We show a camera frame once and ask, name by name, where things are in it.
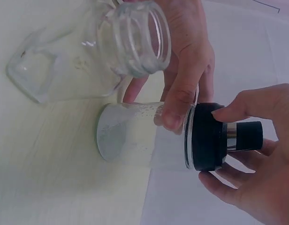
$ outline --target finger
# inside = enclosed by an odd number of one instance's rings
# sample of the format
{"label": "finger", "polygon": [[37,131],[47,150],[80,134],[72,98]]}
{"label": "finger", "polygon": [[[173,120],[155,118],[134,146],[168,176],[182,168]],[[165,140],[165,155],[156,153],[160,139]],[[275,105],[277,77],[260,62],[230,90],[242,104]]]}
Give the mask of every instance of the finger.
{"label": "finger", "polygon": [[229,155],[254,171],[256,171],[266,159],[266,156],[256,151],[231,152]]}
{"label": "finger", "polygon": [[250,116],[274,120],[274,115],[281,111],[279,103],[286,96],[289,97],[289,84],[242,91],[229,106],[213,112],[213,116],[222,122],[235,122]]}
{"label": "finger", "polygon": [[213,48],[211,48],[211,56],[210,63],[203,72],[201,79],[199,81],[199,95],[198,102],[213,102],[213,74],[214,74],[214,66],[215,66],[215,57]]}
{"label": "finger", "polygon": [[133,78],[131,83],[129,84],[126,93],[123,98],[123,102],[125,103],[132,103],[135,101],[137,95],[140,93],[143,85],[148,80],[148,76],[143,78]]}
{"label": "finger", "polygon": [[239,171],[234,167],[230,166],[228,163],[224,163],[222,168],[218,169],[216,173],[222,178],[224,178],[226,181],[233,184],[236,188],[239,188],[252,176],[252,173],[245,173],[243,171]]}
{"label": "finger", "polygon": [[258,150],[261,154],[265,156],[270,156],[275,148],[277,147],[277,142],[272,140],[264,139],[261,150]]}
{"label": "finger", "polygon": [[164,125],[169,130],[176,130],[183,123],[207,64],[207,61],[199,56],[194,57],[193,50],[185,49],[181,52],[178,74],[167,94],[162,115]]}
{"label": "finger", "polygon": [[201,172],[199,179],[211,194],[217,196],[225,203],[237,205],[236,189],[223,184],[209,172]]}
{"label": "finger", "polygon": [[172,52],[169,66],[164,71],[164,90],[161,96],[161,102],[165,101],[167,94],[177,77],[178,65],[179,59],[177,55],[174,52]]}

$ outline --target white table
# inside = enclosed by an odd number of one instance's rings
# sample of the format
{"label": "white table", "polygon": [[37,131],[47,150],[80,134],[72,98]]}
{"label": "white table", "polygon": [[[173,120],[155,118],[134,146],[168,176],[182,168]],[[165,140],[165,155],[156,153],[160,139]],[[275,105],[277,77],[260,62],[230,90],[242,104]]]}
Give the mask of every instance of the white table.
{"label": "white table", "polygon": [[[37,105],[6,77],[22,40],[79,0],[0,0],[0,225],[136,225],[149,169],[101,159],[94,126],[121,98]],[[157,101],[150,92],[142,100]]]}

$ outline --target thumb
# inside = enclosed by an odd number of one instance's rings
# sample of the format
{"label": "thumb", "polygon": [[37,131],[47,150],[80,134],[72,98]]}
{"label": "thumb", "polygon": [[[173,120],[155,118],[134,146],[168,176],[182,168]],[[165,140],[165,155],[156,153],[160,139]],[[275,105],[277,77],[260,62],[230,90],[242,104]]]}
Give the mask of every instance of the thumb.
{"label": "thumb", "polygon": [[185,115],[194,102],[198,82],[208,60],[196,54],[190,48],[180,53],[177,77],[165,99],[162,120],[169,130],[177,130],[182,125]]}

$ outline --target fingernail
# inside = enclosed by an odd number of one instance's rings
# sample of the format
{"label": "fingernail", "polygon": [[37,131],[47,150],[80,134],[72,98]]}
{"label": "fingernail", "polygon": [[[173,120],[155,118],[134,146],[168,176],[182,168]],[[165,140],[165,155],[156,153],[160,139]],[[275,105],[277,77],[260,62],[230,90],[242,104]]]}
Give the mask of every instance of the fingernail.
{"label": "fingernail", "polygon": [[217,114],[218,111],[219,111],[219,109],[214,110],[214,111],[211,112],[211,114],[214,116],[215,114]]}
{"label": "fingernail", "polygon": [[166,128],[170,130],[176,130],[179,128],[181,120],[182,120],[181,116],[169,113],[165,115],[164,125],[166,126]]}

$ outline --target empty glass jar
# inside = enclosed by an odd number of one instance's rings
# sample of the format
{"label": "empty glass jar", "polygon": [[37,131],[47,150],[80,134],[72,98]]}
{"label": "empty glass jar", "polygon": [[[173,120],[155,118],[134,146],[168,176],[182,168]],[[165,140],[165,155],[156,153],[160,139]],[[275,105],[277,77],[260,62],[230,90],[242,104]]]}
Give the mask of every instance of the empty glass jar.
{"label": "empty glass jar", "polygon": [[104,97],[126,75],[164,70],[171,43],[166,18],[153,1],[85,1],[72,13],[30,34],[7,75],[36,102]]}

